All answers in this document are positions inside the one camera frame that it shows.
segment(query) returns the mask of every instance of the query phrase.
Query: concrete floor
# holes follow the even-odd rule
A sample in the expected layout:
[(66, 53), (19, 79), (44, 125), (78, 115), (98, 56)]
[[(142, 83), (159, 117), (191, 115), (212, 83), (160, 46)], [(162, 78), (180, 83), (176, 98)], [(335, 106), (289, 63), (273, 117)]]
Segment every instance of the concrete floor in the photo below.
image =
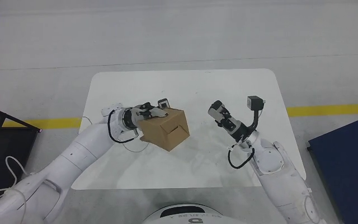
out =
[[(20, 119), (81, 117), (98, 72), (230, 68), (271, 69), (286, 106), (357, 104), (357, 11), (356, 1), (339, 0), (1, 0), (0, 110)], [(357, 118), (290, 119), (328, 223), (339, 218), (306, 143)], [(43, 168), (77, 131), (44, 130), (26, 170)], [(55, 223), (140, 223), (174, 202), (250, 224), (285, 223), (263, 191), (250, 191), (71, 190)]]

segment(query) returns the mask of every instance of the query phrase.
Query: yellow stripe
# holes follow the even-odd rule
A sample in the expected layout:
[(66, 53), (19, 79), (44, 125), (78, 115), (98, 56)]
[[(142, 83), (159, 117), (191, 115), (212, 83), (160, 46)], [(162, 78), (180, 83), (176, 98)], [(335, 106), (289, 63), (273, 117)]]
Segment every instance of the yellow stripe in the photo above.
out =
[[(328, 105), (328, 106), (297, 106), (286, 108), (289, 117), (295, 116), (324, 116), (324, 115), (344, 115), (358, 114), (358, 104), (350, 105)], [(55, 118), (55, 119), (39, 119), (25, 120), (25, 122), (36, 126), (40, 129), (60, 129), (60, 128), (79, 128), (81, 118)], [(6, 121), (3, 127), (21, 127), (12, 121)]]
[[(60, 129), (60, 128), (79, 128), (81, 125), (81, 118), (55, 118), (55, 119), (39, 119), (39, 120), (25, 120), (25, 122), (38, 127), (40, 129)], [(23, 127), (13, 121), (6, 121), (3, 127)]]
[(358, 104), (286, 108), (289, 117), (358, 114)]

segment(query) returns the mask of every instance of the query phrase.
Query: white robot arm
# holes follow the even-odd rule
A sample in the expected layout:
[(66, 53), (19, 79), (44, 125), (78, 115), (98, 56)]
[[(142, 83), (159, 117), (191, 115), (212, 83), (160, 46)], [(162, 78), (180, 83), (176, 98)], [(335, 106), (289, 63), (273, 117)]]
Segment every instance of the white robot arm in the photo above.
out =
[(229, 163), (233, 168), (240, 169), (246, 162), (250, 162), (267, 196), (289, 224), (326, 224), (318, 214), (310, 189), (283, 146), (279, 142), (272, 144), (260, 138), (256, 131), (258, 111), (263, 109), (264, 103), (257, 96), (248, 97), (248, 107), (254, 111), (254, 121), (249, 127), (234, 119), (219, 100), (209, 108), (208, 113), (218, 126), (223, 127), (242, 150), (249, 152), (248, 159), (242, 165), (234, 166), (229, 151)]
[[(134, 108), (124, 108), (121, 104), (116, 104), (103, 109), (102, 115), (101, 122), (86, 128), (47, 167), (13, 187), (25, 196), (26, 215), (33, 214), (37, 221), (52, 223), (62, 210), (67, 192), (77, 177), (105, 154), (115, 142), (129, 141), (118, 141), (116, 138), (121, 133), (136, 131), (139, 120), (153, 116), (163, 117), (167, 113), (146, 103)], [(20, 223), (19, 217), (24, 213), (24, 209), (25, 204), (20, 194), (12, 190), (5, 192), (0, 199), (1, 223)], [(33, 222), (25, 218), (23, 223)]]

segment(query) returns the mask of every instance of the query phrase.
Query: cardboard box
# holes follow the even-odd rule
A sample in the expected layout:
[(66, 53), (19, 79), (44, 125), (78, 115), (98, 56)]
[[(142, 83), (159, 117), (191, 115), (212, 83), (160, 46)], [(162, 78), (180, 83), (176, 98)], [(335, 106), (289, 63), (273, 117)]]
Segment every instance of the cardboard box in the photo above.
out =
[(155, 144), (169, 152), (190, 135), (183, 110), (164, 110), (168, 113), (165, 118), (151, 118), (139, 122), (144, 134), (140, 140)]

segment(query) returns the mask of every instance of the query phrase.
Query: white table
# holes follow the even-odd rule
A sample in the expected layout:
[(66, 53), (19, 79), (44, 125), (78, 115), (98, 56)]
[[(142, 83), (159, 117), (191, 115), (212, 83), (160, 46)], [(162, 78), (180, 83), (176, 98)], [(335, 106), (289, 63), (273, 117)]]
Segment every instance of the white table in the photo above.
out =
[[(253, 112), (247, 96), (266, 100), (257, 130), (269, 141), (279, 141), (305, 179), (304, 166), (274, 73), (268, 69), (208, 71), (104, 72), (91, 82), (83, 116), (101, 120), (101, 109), (121, 102), (135, 106), (156, 105), (167, 98), (171, 107), (185, 111), (190, 137), (171, 152), (155, 145), (140, 153), (115, 144), (72, 185), (73, 189), (160, 189), (260, 186), (249, 164), (234, 170), (228, 164), (227, 147), (234, 143), (217, 127), (208, 108), (221, 100), (231, 114), (250, 125)], [(82, 120), (80, 131), (89, 126)], [(139, 138), (127, 148), (140, 151), (147, 145)], [(235, 150), (233, 162), (240, 164), (246, 153)]]

